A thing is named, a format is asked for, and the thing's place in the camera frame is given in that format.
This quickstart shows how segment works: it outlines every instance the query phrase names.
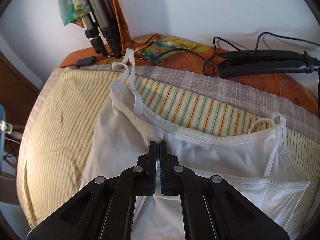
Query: white tank top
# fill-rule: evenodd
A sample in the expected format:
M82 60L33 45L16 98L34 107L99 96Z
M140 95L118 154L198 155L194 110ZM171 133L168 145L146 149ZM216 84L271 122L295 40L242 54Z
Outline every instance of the white tank top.
M129 88L127 61L132 64ZM134 54L127 49L124 60L113 67L125 72L110 88L110 97L99 114L92 149L83 172L81 187L96 176L112 178L136 165L148 152L150 141L165 140L168 152L197 175L222 176L282 228L285 227L310 178L294 162L286 143L285 118L274 113L257 120L248 134L217 137L171 123L143 104L134 85ZM253 132L261 122L270 128ZM157 168L156 194L137 197L132 239L184 239L180 197L160 193Z

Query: metal pin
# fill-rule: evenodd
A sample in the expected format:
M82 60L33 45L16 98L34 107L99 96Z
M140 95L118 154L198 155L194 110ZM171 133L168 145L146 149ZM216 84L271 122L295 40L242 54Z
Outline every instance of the metal pin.
M173 168L173 170L174 170L175 172L181 172L181 171L183 171L183 167L182 167L182 166L175 166L175 167Z
M220 182L222 182L222 178L220 176L218 176L218 175L215 175L215 176L212 177L212 181L214 183L220 183Z
M104 177L102 176L98 176L94 179L94 182L97 183L97 184L101 184L101 183L104 183Z
M141 172L142 170L143 170L143 168L141 166L134 166L133 167L134 172Z

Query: yellow striped cloth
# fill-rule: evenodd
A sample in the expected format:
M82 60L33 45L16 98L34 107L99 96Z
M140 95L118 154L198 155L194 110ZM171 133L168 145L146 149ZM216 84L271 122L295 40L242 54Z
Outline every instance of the yellow striped cloth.
M94 124L118 72L66 69L44 102L21 165L23 210L31 228L73 196L89 155ZM245 134L259 119L238 108L151 79L136 77L143 102L162 118L215 136ZM265 123L256 130L268 128ZM286 230L302 227L320 183L320 146L288 129L297 164L311 179Z

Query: white cable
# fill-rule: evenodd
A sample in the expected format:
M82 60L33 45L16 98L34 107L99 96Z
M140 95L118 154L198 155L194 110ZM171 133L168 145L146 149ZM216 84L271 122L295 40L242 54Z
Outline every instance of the white cable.
M2 175L0 175L0 178L17 181L16 179L6 178L6 177L3 177Z
M7 140L9 140L9 141L13 141L13 142L19 143L19 142L17 142L16 140L13 140L13 139L10 139L10 138L7 138L7 137L3 136L2 133L1 133L1 136L2 136L4 139L7 139Z

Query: brown wooden door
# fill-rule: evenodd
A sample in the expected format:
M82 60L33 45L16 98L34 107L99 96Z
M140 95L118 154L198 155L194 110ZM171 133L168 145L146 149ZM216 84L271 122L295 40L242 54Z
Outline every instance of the brown wooden door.
M0 52L0 105L6 121L25 126L39 92Z

